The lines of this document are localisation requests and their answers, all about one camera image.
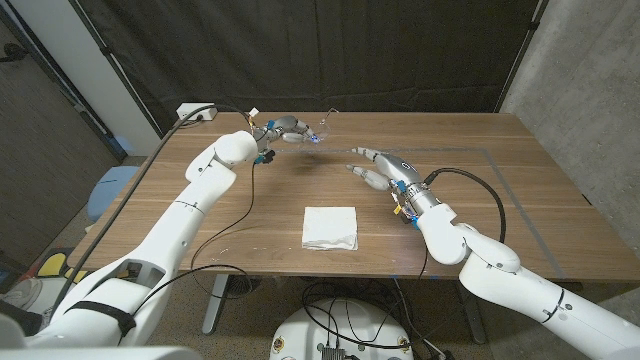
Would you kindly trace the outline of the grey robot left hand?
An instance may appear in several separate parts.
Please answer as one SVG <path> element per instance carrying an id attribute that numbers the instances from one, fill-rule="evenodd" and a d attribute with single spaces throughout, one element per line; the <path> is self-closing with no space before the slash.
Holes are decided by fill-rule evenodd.
<path id="1" fill-rule="evenodd" d="M 279 139 L 293 144 L 304 142 L 317 144 L 321 141 L 320 137 L 306 123 L 293 115 L 270 120 L 262 127 L 255 127 L 253 137 L 259 153 L 270 151 L 270 143 Z"/>

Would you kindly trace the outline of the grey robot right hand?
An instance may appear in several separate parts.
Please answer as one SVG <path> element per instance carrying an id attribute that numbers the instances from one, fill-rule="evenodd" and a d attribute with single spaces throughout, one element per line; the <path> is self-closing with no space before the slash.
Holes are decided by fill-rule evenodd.
<path id="1" fill-rule="evenodd" d="M 369 159 L 379 170 L 375 172 L 348 164 L 346 168 L 378 191 L 390 191 L 401 196 L 411 210 L 420 217 L 426 210 L 440 204 L 440 201 L 424 184 L 422 177 L 409 162 L 387 152 L 357 147 L 354 153 Z"/>

